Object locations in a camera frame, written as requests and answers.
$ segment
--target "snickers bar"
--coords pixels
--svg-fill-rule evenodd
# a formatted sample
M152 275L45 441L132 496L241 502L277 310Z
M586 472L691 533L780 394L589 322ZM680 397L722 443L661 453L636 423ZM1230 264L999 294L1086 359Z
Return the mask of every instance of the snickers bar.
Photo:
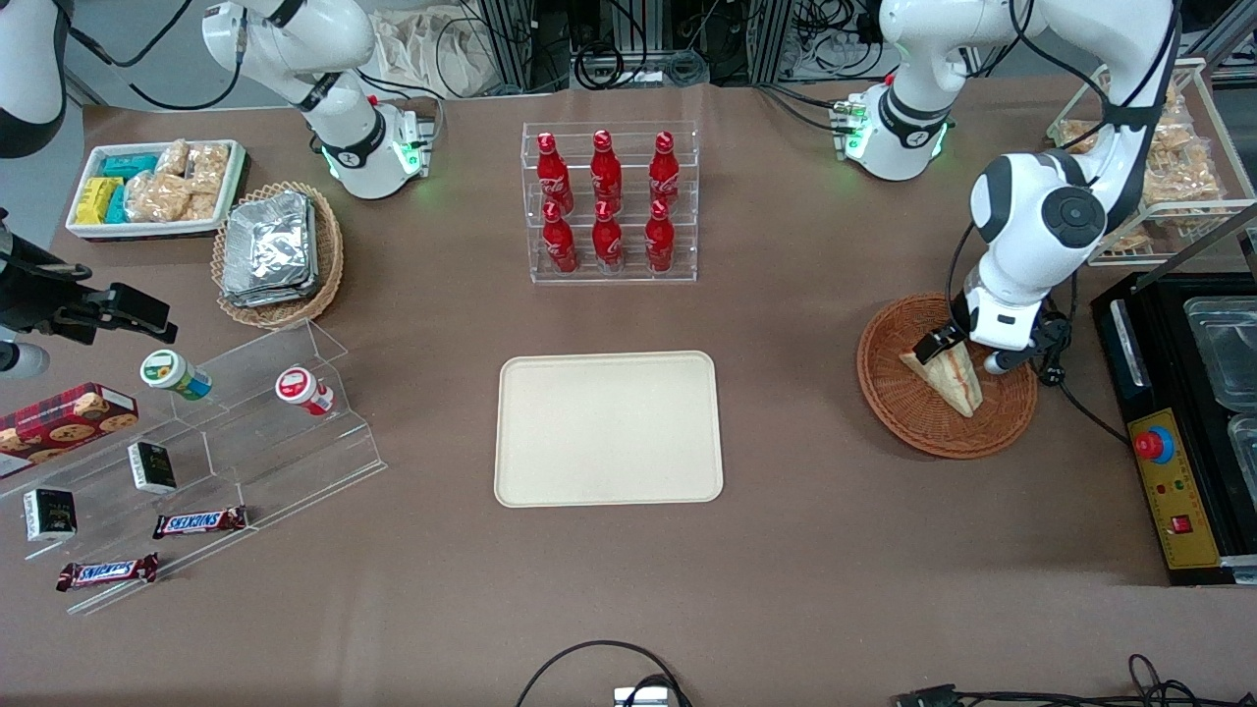
M233 531L248 525L244 506L206 511L204 513L185 513L182 516L157 516L157 528L153 540L167 535L191 535L197 532Z
M145 580L146 582L151 582L156 579L156 552L140 560L127 560L126 562L104 562L103 565L75 565L70 562L65 565L60 579L57 580L57 591L84 589L116 581Z

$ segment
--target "acrylic bottle rack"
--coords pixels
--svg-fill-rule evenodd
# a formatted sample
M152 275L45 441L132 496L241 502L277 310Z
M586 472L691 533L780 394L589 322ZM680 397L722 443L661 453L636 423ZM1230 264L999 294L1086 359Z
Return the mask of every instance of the acrylic bottle rack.
M20 517L23 494L36 487L74 494L78 532L69 540L29 542L28 560L48 575L53 591L67 562L134 560L157 552L157 585L283 518L383 470L371 428L349 408L332 365L346 348L309 321L268 333L201 364L214 379L210 395L187 401L171 395L165 405L142 408L141 423L65 459L21 472L23 486L0 494L6 517ZM332 410L310 415L280 401L275 379L288 366L308 369L336 395ZM145 396L141 396L143 405ZM166 408L172 410L167 416ZM137 491L127 448L137 440L165 447L178 489L157 496ZM249 525L153 540L157 516L248 508ZM6 532L23 532L10 523ZM151 586L138 581L69 593L70 614L92 613Z
M623 270L605 274L598 269L591 231L593 228L593 184L590 161L593 159L593 133L611 133L616 156L623 169L623 209L616 216L622 230ZM650 161L655 156L655 136L672 133L672 153L680 165L678 196L671 209L676 240L672 267L652 273L646 264L645 226L650 220ZM542 229L542 185L537 179L541 153L537 136L554 135L558 153L567 162L576 208L567 216L576 239L579 268L561 273L546 252ZM694 282L699 277L699 133L694 121L644 121L601 123L524 123L520 146L524 186L524 226L528 230L528 268L534 283L606 284L617 282Z

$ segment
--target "yellow control panel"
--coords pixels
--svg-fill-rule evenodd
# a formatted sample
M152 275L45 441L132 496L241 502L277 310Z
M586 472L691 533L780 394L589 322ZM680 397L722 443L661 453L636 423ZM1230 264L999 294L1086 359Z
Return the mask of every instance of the yellow control panel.
M1218 546L1200 504L1174 413L1160 410L1126 425L1148 506L1172 570L1218 566Z

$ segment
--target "table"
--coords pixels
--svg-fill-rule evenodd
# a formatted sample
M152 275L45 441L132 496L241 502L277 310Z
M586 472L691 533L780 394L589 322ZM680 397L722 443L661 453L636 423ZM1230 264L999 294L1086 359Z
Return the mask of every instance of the table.
M818 96L843 96L826 86ZM302 180L336 209L344 284L321 323L390 469L106 611L64 615L3 535L6 704L510 704L591 638L660 653L696 704L884 704L967 689L1126 689L1144 652L1198 694L1238 698L1257 593L1169 589L1130 450L1045 391L1027 434L978 462L923 455L865 405L854 356L885 303L941 288L992 157L1035 148L1063 78L974 81L938 161L905 184L836 164L822 133L748 89L564 92L456 102L432 177L377 203L338 189L290 109L88 109L89 146L233 137L250 186ZM698 117L700 277L691 286L530 284L524 121ZM217 311L206 240L77 243L97 282L168 301L178 348L260 332ZM965 272L980 254L970 244ZM1086 301L1123 274L1085 269ZM133 387L156 345L41 341L49 374ZM498 370L520 355L699 348L720 395L725 487L706 504L507 509L493 497ZM1086 307L1072 390L1119 419ZM16 518L6 523L14 525ZM595 649L533 704L598 704L652 669Z

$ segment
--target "coca-cola bottle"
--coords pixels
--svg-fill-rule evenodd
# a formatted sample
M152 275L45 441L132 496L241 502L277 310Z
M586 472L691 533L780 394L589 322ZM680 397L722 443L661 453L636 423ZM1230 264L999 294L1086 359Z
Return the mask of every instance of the coca-cola bottle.
M563 213L558 204L547 201L542 206L542 215L546 218L546 228L542 229L542 238L546 239L546 252L549 253L554 269L559 273L576 272L581 262L576 255L576 243L572 239L572 226L563 220Z
M652 273L665 273L672 267L672 240L676 231L667 218L667 204L656 199L650 204L650 220L646 221L646 260Z
M566 216L576 208L572 181L567 176L567 164L558 153L552 133L538 135L537 147L541 151L541 157L537 160L537 179L542 182L542 194L547 201L558 204L562 215Z
M615 274L625 268L625 255L620 247L620 224L611 204L598 201L593 205L593 252L598 255L598 269L602 274Z
M672 155L672 133L664 131L655 136L655 157L650 161L650 200L662 200L671 206L676 203L676 179L681 167Z
M611 150L611 133L605 130L593 133L590 176L593 179L593 199L606 201L611 213L618 214L623 206L623 177L620 174L620 159Z

